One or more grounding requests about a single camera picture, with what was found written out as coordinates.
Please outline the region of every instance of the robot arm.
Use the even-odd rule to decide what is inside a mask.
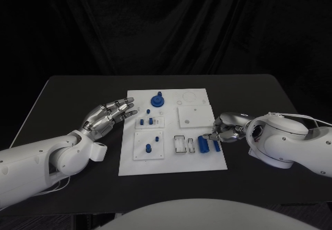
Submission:
[[[88,160],[103,161],[107,146],[95,142],[113,125],[134,115],[133,98],[100,105],[83,127],[57,137],[0,151],[0,208],[20,202],[58,181],[80,173]],[[49,173],[49,163],[57,172]]]
[[[308,129],[305,125],[269,113],[254,118],[223,113],[205,139],[234,142],[247,136],[250,155],[269,165],[287,169],[300,163],[319,175],[332,177],[332,128]]]

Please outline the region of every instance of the black table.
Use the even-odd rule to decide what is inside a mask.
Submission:
[[[215,116],[241,112],[296,113],[270,75],[55,76],[49,79],[13,146],[62,136],[78,129],[101,103],[126,98],[127,90],[207,88]],[[123,124],[98,140],[108,146],[103,162],[90,161],[65,189],[29,198],[2,216],[116,213],[186,198],[217,198],[250,204],[332,200],[332,179],[302,165],[279,169],[249,155],[246,140],[223,143],[228,170],[119,177]]]

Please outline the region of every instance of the gray carpet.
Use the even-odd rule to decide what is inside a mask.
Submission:
[[[321,230],[332,230],[332,212],[326,203],[311,206],[261,206],[311,224]],[[0,230],[71,230],[71,216],[0,218]]]

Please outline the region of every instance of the white cable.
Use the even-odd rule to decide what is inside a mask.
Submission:
[[[65,184],[65,186],[64,187],[61,187],[61,188],[55,188],[54,190],[51,190],[51,191],[45,191],[45,192],[41,192],[41,193],[38,193],[36,195],[33,195],[33,196],[39,196],[39,195],[45,195],[45,194],[48,194],[48,193],[52,193],[52,192],[55,192],[55,191],[59,191],[61,189],[64,189],[67,186],[68,186],[68,184],[70,184],[70,181],[71,181],[71,177],[68,177],[68,182],[67,182],[67,184]]]
[[[324,123],[324,124],[326,124],[326,125],[332,126],[332,124],[331,124],[331,123],[328,123],[328,122],[325,122],[325,121],[321,121],[321,120],[318,120],[318,119],[312,118],[312,117],[311,117],[311,116],[308,116],[308,115],[300,115],[300,114],[280,114],[280,115],[285,115],[285,116],[293,116],[293,117],[300,117],[300,118],[306,118],[306,119],[309,119],[309,120],[313,120],[313,121],[315,121],[316,126],[318,126],[318,123],[316,123],[316,122],[321,122],[321,123]]]

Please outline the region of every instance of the black backdrop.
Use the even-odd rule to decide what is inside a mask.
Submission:
[[[332,121],[331,12],[329,0],[3,1],[0,148],[52,75],[270,73]]]

